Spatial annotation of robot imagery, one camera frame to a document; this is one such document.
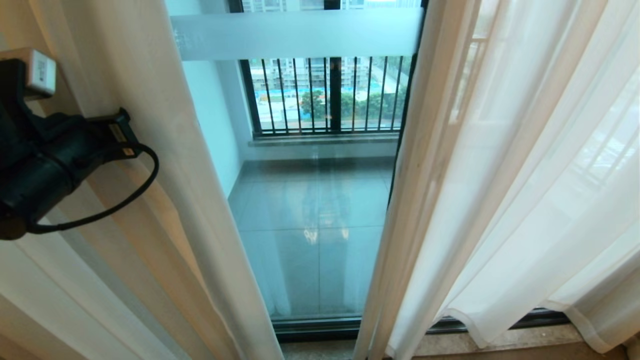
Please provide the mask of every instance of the frosted glass strip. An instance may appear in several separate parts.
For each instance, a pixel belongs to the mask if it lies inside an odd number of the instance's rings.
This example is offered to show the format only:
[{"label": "frosted glass strip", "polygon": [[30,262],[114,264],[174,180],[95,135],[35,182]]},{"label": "frosted glass strip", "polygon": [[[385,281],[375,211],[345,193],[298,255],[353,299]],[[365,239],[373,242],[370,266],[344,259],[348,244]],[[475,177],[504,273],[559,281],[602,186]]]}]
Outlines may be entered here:
[{"label": "frosted glass strip", "polygon": [[422,8],[173,16],[182,60],[399,56],[417,50]]}]

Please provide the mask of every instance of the gray tile floor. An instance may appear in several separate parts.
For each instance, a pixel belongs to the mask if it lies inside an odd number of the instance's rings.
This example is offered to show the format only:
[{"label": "gray tile floor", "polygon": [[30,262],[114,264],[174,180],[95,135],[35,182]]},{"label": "gray tile floor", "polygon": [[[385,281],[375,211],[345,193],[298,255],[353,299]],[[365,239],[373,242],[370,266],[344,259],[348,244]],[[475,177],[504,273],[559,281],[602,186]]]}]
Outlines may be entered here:
[{"label": "gray tile floor", "polygon": [[229,196],[273,319],[360,315],[393,158],[246,162]]}]

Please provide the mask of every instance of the window sill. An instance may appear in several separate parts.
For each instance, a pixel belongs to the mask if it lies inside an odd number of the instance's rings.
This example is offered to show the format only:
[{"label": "window sill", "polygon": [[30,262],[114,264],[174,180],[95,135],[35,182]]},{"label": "window sill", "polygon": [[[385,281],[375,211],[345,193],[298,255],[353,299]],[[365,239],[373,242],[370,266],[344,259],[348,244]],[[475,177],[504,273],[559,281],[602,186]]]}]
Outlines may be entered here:
[{"label": "window sill", "polygon": [[317,136],[273,136],[249,141],[251,147],[274,147],[295,145],[334,145],[345,143],[395,143],[398,134],[366,135],[317,135]]}]

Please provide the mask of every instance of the black cable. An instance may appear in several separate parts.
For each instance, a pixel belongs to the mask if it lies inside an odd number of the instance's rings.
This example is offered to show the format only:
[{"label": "black cable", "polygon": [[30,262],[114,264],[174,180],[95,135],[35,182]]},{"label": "black cable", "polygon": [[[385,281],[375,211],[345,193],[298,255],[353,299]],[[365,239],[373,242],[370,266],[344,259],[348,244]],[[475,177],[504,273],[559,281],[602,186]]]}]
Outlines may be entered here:
[{"label": "black cable", "polygon": [[92,155],[90,155],[88,158],[92,160],[97,157],[102,157],[105,154],[108,154],[112,151],[122,150],[122,149],[141,150],[143,152],[146,152],[149,156],[151,156],[151,158],[154,161],[154,169],[153,171],[151,171],[149,178],[135,192],[133,192],[131,195],[129,195],[126,199],[124,199],[122,202],[120,202],[116,206],[113,206],[112,208],[107,209],[102,213],[97,213],[90,217],[82,218],[80,220],[75,220],[71,222],[65,222],[63,224],[57,224],[57,225],[41,225],[36,223],[28,224],[27,232],[32,234],[46,234],[46,233],[52,233],[54,231],[69,230],[74,227],[90,224],[94,221],[98,221],[102,218],[108,217],[109,215],[115,213],[116,211],[124,208],[126,205],[129,205],[133,200],[136,200],[140,195],[142,195],[149,188],[149,186],[151,186],[151,184],[154,182],[154,180],[156,179],[156,176],[158,175],[158,171],[160,170],[160,160],[158,159],[156,152],[154,152],[150,147],[141,143],[120,142],[112,146],[106,147],[105,149],[100,150],[98,152],[95,152]]}]

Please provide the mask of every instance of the curtain fold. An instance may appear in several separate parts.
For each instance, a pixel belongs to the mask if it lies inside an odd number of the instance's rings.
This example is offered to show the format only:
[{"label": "curtain fold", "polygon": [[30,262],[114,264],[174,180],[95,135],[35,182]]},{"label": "curtain fold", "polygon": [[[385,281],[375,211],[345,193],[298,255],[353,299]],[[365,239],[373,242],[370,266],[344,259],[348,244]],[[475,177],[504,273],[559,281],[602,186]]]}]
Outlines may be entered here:
[{"label": "curtain fold", "polygon": [[638,11],[430,2],[355,359],[446,315],[480,347],[538,306],[599,352],[640,330]]},{"label": "curtain fold", "polygon": [[[0,45],[34,47],[58,62],[56,95],[32,104],[36,112],[93,117],[122,106],[161,159],[151,188],[113,216],[0,244],[0,318],[9,319],[0,329],[3,356],[7,349],[41,359],[282,358],[164,4],[2,0],[0,8]],[[111,207],[151,166],[141,156],[100,167],[43,221]]]}]

